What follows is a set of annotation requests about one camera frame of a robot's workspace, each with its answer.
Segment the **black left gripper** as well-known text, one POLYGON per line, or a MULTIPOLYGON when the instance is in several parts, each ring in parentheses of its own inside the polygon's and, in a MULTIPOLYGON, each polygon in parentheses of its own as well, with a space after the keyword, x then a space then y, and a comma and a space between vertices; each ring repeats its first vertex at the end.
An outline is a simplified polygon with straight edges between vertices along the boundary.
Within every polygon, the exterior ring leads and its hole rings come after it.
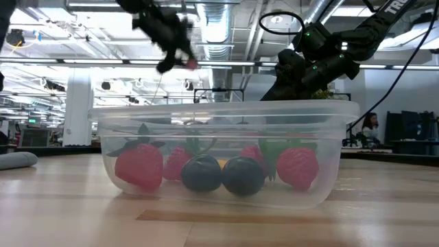
POLYGON ((164 52, 179 51, 178 58, 166 56, 160 61, 156 70, 166 73, 180 62, 193 62, 196 57, 191 48, 189 30, 193 23, 188 18, 180 19, 173 11, 167 11, 160 6, 146 6, 132 18, 132 29, 140 29, 153 43, 164 52))

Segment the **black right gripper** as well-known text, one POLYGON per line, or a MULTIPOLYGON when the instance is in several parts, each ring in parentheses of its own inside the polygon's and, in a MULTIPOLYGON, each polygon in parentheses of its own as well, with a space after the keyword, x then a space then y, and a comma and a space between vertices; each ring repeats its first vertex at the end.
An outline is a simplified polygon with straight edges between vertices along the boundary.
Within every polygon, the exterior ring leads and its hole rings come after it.
POLYGON ((353 80, 359 73, 359 64, 343 53, 310 62, 291 49, 278 53, 276 83, 261 101, 307 99, 329 83, 346 75, 353 80))

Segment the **clear plastic tupperware container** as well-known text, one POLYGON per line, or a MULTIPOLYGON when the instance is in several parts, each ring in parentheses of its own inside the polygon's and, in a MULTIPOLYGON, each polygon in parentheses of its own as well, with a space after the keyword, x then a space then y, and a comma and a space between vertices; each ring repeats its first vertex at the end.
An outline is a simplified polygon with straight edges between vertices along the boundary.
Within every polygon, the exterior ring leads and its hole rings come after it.
POLYGON ((346 127, 359 116, 359 106, 340 100, 298 100, 274 102, 222 102, 208 104, 174 104, 95 108, 88 117, 97 123, 104 167, 112 183, 125 193, 183 200, 199 200, 223 204, 244 204, 257 207, 310 208, 330 194, 340 164, 342 141, 346 127), (143 191, 115 176, 116 158, 107 153, 122 148, 127 141, 139 137, 137 131, 145 124, 151 141, 163 141, 160 148, 163 167, 171 151, 187 137, 198 137, 201 148, 213 138, 215 145, 206 153, 216 160, 240 156, 259 139, 268 141, 300 139, 316 143, 319 172, 307 191, 299 191, 279 178, 269 181, 263 167, 265 182, 251 196, 236 196, 223 184, 215 191, 195 192, 182 181, 162 179, 155 191, 143 191))

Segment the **red toy strawberry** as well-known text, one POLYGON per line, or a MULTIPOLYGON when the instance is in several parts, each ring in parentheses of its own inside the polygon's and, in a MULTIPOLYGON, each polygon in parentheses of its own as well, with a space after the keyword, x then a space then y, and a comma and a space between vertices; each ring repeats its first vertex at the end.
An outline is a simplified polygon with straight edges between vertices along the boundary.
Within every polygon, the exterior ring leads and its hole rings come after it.
POLYGON ((258 145, 249 145, 249 146, 245 147, 241 151, 240 156, 252 158, 258 164, 260 164, 262 167, 265 167, 263 155, 262 155, 262 152, 260 151, 258 145))
POLYGON ((151 141, 150 131, 142 123, 139 137, 127 141, 122 148, 109 152, 106 156, 116 158, 115 176, 135 185, 143 191, 157 190, 163 179, 163 155, 160 148, 163 141, 151 141))
POLYGON ((181 170, 186 163, 196 156, 206 154, 216 143, 213 138, 210 144, 202 149, 198 137, 187 137, 184 142, 177 145, 167 157, 163 168, 163 178, 166 180, 181 181, 181 170))
POLYGON ((307 191, 318 175, 316 143, 302 143, 300 139, 259 139, 259 148, 269 181, 279 178, 296 190, 307 191))

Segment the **dark toy cherry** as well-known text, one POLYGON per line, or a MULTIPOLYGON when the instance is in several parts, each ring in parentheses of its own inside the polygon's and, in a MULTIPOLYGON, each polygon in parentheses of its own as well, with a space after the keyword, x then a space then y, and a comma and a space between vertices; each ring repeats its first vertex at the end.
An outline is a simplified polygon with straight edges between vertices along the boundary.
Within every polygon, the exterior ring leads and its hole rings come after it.
POLYGON ((237 156, 226 162, 222 170, 222 184, 236 196, 251 196, 264 186, 262 166, 253 158, 237 156))
POLYGON ((183 185, 195 192, 215 191, 222 184, 222 168, 215 158, 203 154, 190 159, 182 168, 183 185))

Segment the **green potted plant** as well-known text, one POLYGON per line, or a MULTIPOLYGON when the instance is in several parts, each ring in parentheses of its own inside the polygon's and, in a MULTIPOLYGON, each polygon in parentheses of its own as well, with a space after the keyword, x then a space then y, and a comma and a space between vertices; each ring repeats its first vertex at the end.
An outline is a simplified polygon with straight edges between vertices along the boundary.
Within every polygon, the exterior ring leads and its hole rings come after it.
POLYGON ((326 90, 318 90, 315 93, 311 94, 311 99, 334 99, 334 92, 328 89, 326 90))

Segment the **person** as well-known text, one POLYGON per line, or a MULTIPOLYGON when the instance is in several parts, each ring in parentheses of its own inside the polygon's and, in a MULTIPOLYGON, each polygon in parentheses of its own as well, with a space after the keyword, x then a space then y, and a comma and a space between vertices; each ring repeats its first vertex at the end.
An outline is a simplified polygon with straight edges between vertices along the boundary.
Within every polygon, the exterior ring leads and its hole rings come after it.
POLYGON ((377 147, 380 144, 378 139, 379 122, 376 113, 367 113, 361 127, 361 133, 366 138, 366 145, 369 148, 377 147))

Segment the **white pillar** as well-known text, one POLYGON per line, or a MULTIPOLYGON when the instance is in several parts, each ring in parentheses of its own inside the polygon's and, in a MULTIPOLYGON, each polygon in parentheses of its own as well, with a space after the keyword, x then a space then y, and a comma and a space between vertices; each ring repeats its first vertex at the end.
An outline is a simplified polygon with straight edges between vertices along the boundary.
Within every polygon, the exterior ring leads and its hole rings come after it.
POLYGON ((67 80, 63 146, 90 145, 92 123, 88 111, 93 107, 94 90, 90 69, 72 68, 67 80))

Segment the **black office monitor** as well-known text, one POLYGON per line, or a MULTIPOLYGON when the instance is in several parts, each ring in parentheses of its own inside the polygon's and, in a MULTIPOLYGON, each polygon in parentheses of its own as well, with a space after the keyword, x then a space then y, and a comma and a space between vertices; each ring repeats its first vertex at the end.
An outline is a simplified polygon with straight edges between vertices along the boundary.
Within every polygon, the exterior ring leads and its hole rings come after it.
POLYGON ((421 113, 402 110, 400 113, 387 112, 384 143, 404 139, 428 140, 436 137, 436 118, 433 112, 421 113))

